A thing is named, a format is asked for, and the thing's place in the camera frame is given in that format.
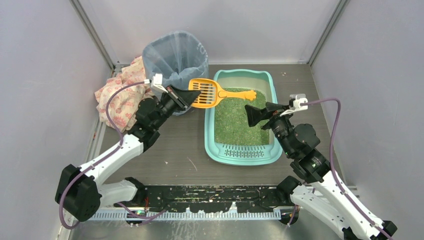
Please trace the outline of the orange litter scoop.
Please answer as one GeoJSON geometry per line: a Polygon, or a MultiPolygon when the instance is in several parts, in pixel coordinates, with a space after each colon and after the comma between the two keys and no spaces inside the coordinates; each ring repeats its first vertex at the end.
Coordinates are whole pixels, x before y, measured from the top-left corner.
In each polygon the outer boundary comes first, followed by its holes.
{"type": "Polygon", "coordinates": [[[191,104],[194,108],[209,109],[216,107],[222,100],[237,98],[253,101],[257,97],[254,90],[233,92],[224,90],[216,81],[207,78],[193,78],[188,83],[188,89],[200,91],[200,95],[191,104]]]}

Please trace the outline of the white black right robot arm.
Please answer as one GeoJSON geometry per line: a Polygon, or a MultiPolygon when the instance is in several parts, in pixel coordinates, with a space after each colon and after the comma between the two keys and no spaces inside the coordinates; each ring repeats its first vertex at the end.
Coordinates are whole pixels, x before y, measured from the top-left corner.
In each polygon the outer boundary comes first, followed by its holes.
{"type": "Polygon", "coordinates": [[[276,187],[278,197],[304,208],[330,227],[343,240],[391,240],[397,226],[382,220],[346,187],[338,173],[317,149],[320,139],[311,124],[293,126],[290,117],[302,107],[293,103],[267,102],[259,109],[245,105],[250,127],[267,121],[263,130],[272,130],[283,152],[292,162],[297,177],[288,176],[276,187]]]}

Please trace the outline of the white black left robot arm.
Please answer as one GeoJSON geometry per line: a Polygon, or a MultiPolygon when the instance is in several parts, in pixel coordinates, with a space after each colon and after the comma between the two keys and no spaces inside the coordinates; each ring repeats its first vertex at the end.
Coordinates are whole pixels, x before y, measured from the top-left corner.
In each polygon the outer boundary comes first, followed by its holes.
{"type": "Polygon", "coordinates": [[[146,203],[147,190],[134,177],[106,184],[105,181],[127,162],[146,152],[159,138],[159,128],[175,112],[187,109],[201,94],[199,90],[182,90],[172,85],[160,99],[142,99],[135,113],[136,122],[110,149],[80,166],[66,166],[55,194],[59,215],[69,212],[78,221],[89,220],[105,206],[138,206],[146,203]]]}

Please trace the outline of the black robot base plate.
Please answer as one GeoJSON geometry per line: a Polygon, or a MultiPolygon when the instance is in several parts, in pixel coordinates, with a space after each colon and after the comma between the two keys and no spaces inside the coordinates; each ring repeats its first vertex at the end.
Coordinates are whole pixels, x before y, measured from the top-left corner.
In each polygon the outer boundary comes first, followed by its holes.
{"type": "Polygon", "coordinates": [[[300,206],[275,185],[148,185],[135,200],[122,202],[128,208],[152,212],[270,213],[276,209],[298,212],[300,206]]]}

